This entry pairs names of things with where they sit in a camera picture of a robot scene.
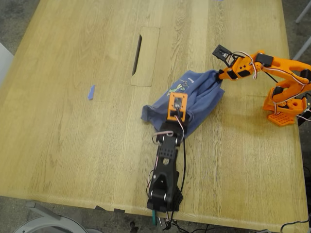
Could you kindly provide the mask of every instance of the orange robot base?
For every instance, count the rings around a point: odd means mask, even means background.
[[[290,99],[286,102],[275,104],[272,100],[273,91],[274,88],[271,88],[263,104],[264,110],[273,111],[273,113],[268,115],[267,118],[278,126],[294,124],[296,115],[300,114],[307,108],[307,99]]]

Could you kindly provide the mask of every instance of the orange bracket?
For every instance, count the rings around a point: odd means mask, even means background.
[[[170,94],[167,120],[177,121],[175,115],[177,115],[177,109],[179,109],[181,121],[185,122],[187,98],[188,95],[185,93],[172,92]]]

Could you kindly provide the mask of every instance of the white chair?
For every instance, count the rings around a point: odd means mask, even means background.
[[[0,86],[13,60],[13,55],[0,43]]]
[[[311,1],[308,3],[306,8],[301,12],[301,14],[296,19],[296,23],[299,23],[303,16],[307,13],[307,11],[311,8]],[[300,56],[306,51],[306,49],[311,45],[311,36],[310,38],[305,42],[305,44],[301,47],[301,49],[298,51],[298,53],[293,57],[293,60],[298,60]]]

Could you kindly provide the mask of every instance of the table surface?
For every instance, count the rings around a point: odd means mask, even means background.
[[[287,58],[281,1],[41,0],[0,90],[0,195],[151,215],[157,148],[142,106],[189,69],[224,67],[218,44]],[[307,218],[298,127],[261,108],[274,85],[264,74],[223,82],[186,140],[176,219],[277,232]]]

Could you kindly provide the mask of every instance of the white object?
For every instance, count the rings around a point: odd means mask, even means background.
[[[301,12],[301,14],[298,16],[298,18],[296,19],[296,23],[299,23],[301,21],[301,19],[303,18],[303,16],[305,16],[305,14],[307,13],[307,11],[311,8],[311,1],[308,3],[308,5],[306,6],[306,8]]]
[[[305,42],[305,44],[301,47],[301,49],[298,51],[298,53],[293,57],[293,60],[298,60],[300,56],[306,51],[306,49],[311,45],[311,36],[309,39]]]
[[[7,50],[5,46],[0,43],[0,86],[11,65],[13,57],[14,56],[9,52],[9,50]]]
[[[102,233],[95,229],[86,230],[80,223],[68,217],[60,216],[47,208],[29,201],[26,208],[42,215],[34,218],[15,230],[14,233]]]

